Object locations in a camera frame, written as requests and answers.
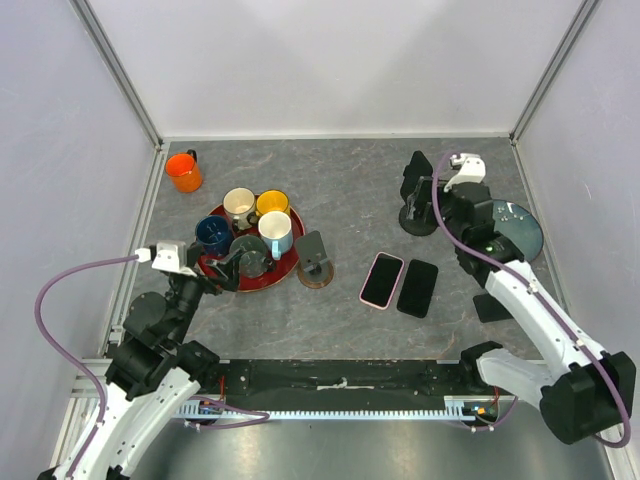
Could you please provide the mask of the black clamp phone stand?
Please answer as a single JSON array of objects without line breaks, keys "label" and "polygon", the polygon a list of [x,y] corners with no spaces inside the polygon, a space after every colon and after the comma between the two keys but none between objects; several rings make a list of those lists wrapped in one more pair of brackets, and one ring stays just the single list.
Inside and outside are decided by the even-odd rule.
[{"label": "black clamp phone stand", "polygon": [[413,236],[428,236],[432,234],[438,227],[433,210],[433,196],[431,208],[424,220],[411,221],[406,218],[407,206],[406,201],[399,212],[399,224],[409,234]]}]

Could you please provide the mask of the pink case phone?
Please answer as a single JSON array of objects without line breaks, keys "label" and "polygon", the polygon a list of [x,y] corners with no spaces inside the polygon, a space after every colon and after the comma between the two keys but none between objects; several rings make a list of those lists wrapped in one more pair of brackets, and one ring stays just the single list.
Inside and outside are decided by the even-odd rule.
[{"label": "pink case phone", "polygon": [[386,252],[379,252],[367,274],[361,288],[359,300],[379,310],[389,307],[397,288],[404,261]]}]

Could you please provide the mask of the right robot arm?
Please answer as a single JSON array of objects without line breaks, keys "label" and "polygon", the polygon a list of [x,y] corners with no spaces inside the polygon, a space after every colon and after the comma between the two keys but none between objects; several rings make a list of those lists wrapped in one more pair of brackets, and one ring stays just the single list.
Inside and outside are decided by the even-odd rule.
[{"label": "right robot arm", "polygon": [[477,394],[489,386],[536,407],[565,444],[622,425],[630,441],[636,367],[624,352],[611,354],[581,330],[537,280],[513,241],[496,230],[493,200],[483,183],[451,189],[431,176],[409,175],[400,188],[401,224],[416,223],[452,241],[460,266],[520,325],[542,355],[541,365],[487,341],[465,350],[458,381]]}]

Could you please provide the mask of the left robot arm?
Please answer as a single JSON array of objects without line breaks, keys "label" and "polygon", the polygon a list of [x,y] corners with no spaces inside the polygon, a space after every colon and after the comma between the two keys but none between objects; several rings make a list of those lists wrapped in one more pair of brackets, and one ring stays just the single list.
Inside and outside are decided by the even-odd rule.
[{"label": "left robot arm", "polygon": [[[204,248],[198,243],[160,241],[134,254],[86,263],[49,280],[34,304],[37,328],[45,340],[93,383],[98,404],[69,456],[40,473],[42,479],[128,479],[141,457],[178,408],[197,393],[216,388],[220,358],[197,341],[186,341],[205,295],[239,287],[240,252],[213,263],[215,276],[195,268]],[[166,275],[166,293],[134,299],[123,323],[123,338],[113,350],[103,380],[74,357],[47,330],[42,304],[60,280],[83,270],[122,262],[149,263]]]}]

